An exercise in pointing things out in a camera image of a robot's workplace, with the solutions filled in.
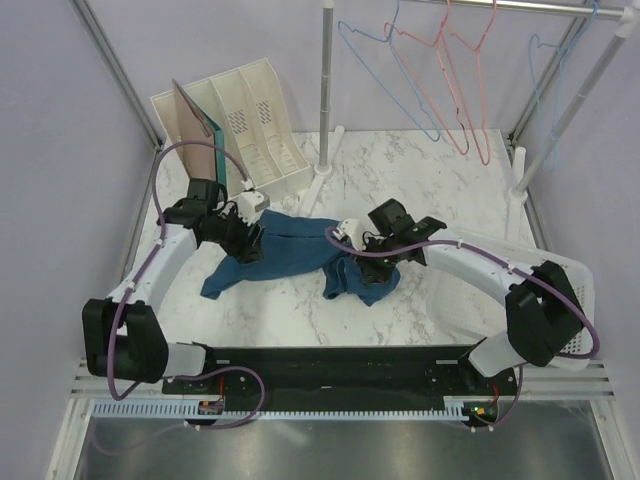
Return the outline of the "blue t shirt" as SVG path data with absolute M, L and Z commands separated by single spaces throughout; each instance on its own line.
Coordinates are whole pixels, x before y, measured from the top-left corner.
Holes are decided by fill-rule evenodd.
M 264 228 L 261 239 L 263 258 L 242 264 L 227 256 L 207 277 L 200 289 L 204 298 L 216 300 L 222 292 L 242 281 L 267 281 L 321 270 L 325 276 L 323 297 L 333 300 L 352 294 L 367 306 L 382 300 L 398 286 L 401 274 L 391 270 L 391 277 L 381 283 L 367 283 L 353 259 L 325 237 L 325 230 L 338 222 L 326 218 L 292 217 L 272 210 L 260 219 Z

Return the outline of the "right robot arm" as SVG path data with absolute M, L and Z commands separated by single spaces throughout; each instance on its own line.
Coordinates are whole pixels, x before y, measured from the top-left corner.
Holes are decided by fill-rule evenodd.
M 458 381 L 477 394 L 494 376 L 524 365 L 579 371 L 596 346 L 596 333 L 577 288 L 587 269 L 539 249 L 525 249 L 426 216 L 414 220 L 389 199 L 369 214 L 368 231 L 359 220 L 343 220 L 330 240 L 340 243 L 367 287 L 387 287 L 401 262 L 415 262 L 432 273 L 455 278 L 499 305 L 502 324 L 463 356 Z

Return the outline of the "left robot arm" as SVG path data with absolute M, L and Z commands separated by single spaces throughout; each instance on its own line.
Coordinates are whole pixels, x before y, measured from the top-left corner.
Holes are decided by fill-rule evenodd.
M 198 393 L 219 382 L 219 369 L 205 360 L 202 346 L 166 340 L 157 312 L 184 264 L 204 243 L 218 245 L 240 264 L 261 260 L 259 223 L 269 198 L 246 187 L 229 198 L 224 185 L 190 181 L 185 198 L 162 210 L 159 237 L 142 263 L 104 299 L 82 310 L 89 372 L 110 382 L 156 383 L 184 376 Z

